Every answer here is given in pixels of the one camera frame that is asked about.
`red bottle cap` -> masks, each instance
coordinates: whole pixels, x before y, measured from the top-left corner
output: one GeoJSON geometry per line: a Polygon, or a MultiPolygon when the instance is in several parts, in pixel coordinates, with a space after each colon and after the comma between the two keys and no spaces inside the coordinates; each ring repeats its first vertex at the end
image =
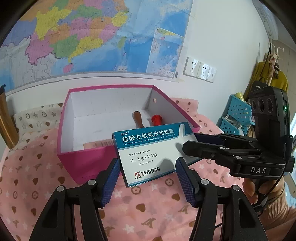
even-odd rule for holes
{"type": "Polygon", "coordinates": [[[151,118],[151,121],[153,122],[153,126],[161,126],[162,120],[163,118],[161,117],[161,115],[154,115],[151,118]]]}

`blue label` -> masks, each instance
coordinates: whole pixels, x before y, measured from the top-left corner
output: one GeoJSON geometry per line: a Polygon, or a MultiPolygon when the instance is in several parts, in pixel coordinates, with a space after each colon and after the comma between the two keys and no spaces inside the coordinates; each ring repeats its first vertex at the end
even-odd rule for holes
{"type": "Polygon", "coordinates": [[[182,136],[193,133],[189,124],[187,122],[182,122],[127,131],[117,131],[113,133],[113,136],[115,138],[117,149],[120,150],[122,148],[132,148],[139,145],[177,138],[179,136],[180,125],[184,125],[182,136]]]}

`screw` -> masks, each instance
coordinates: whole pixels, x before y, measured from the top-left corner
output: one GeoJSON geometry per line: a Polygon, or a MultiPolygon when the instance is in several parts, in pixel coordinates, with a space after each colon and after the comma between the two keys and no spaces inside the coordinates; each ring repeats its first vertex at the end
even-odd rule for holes
{"type": "Polygon", "coordinates": [[[207,180],[207,179],[202,179],[200,182],[203,185],[208,185],[209,184],[209,180],[207,180]]]}
{"type": "Polygon", "coordinates": [[[94,180],[94,179],[91,179],[91,180],[89,180],[88,182],[87,182],[87,184],[88,185],[94,185],[94,184],[96,184],[96,180],[94,180]]]}
{"type": "Polygon", "coordinates": [[[57,191],[58,191],[58,192],[61,192],[61,191],[63,191],[64,189],[65,189],[65,188],[64,188],[63,186],[58,186],[58,187],[57,187],[57,191]]]}
{"type": "Polygon", "coordinates": [[[233,190],[235,190],[235,191],[239,191],[239,190],[240,190],[240,187],[239,187],[238,185],[234,185],[232,188],[233,188],[233,190]]]}

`hand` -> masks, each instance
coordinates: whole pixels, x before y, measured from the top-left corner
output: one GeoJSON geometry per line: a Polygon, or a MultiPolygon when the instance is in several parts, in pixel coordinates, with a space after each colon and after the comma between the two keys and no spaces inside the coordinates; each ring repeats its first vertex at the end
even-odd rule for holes
{"type": "MultiPolygon", "coordinates": [[[[268,193],[268,191],[273,187],[277,180],[270,180],[261,185],[259,188],[259,192],[262,194],[268,193]]],[[[244,178],[244,182],[242,184],[244,188],[244,193],[247,196],[250,203],[257,203],[258,195],[255,193],[255,184],[251,181],[251,179],[244,178]]],[[[284,178],[282,177],[276,187],[272,190],[272,192],[268,195],[268,199],[277,197],[281,194],[281,191],[284,187],[284,178]]]]}

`pink bedsheet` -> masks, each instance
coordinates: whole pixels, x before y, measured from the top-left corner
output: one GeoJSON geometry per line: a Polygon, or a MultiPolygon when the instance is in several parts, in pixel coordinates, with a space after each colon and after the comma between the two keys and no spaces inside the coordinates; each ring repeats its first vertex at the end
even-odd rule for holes
{"type": "MultiPolygon", "coordinates": [[[[219,134],[221,130],[197,113],[196,100],[174,99],[202,127],[200,133],[219,134]]],[[[2,157],[0,217],[13,237],[29,240],[33,227],[52,192],[59,185],[76,187],[56,155],[57,128],[29,141],[26,147],[2,157]]],[[[216,185],[242,187],[242,179],[231,177],[227,168],[203,159],[190,166],[202,178],[216,185]]],[[[79,208],[75,207],[78,240],[83,239],[79,208]]],[[[176,173],[133,188],[126,188],[119,176],[110,203],[99,210],[109,241],[188,240],[197,209],[187,203],[176,173]]],[[[221,222],[222,206],[216,224],[221,222]]],[[[217,228],[214,240],[218,240],[217,228]]]]}

